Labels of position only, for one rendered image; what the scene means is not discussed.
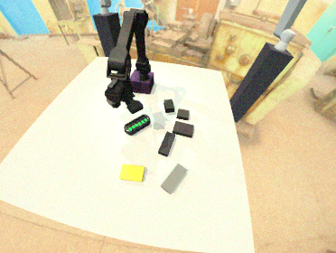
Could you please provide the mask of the yellow flat block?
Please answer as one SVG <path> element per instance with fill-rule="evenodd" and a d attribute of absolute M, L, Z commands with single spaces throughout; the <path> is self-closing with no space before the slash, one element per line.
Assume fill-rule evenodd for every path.
<path fill-rule="evenodd" d="M 144 172 L 145 168 L 143 166 L 122 164 L 119 179 L 142 182 L 144 178 Z"/>

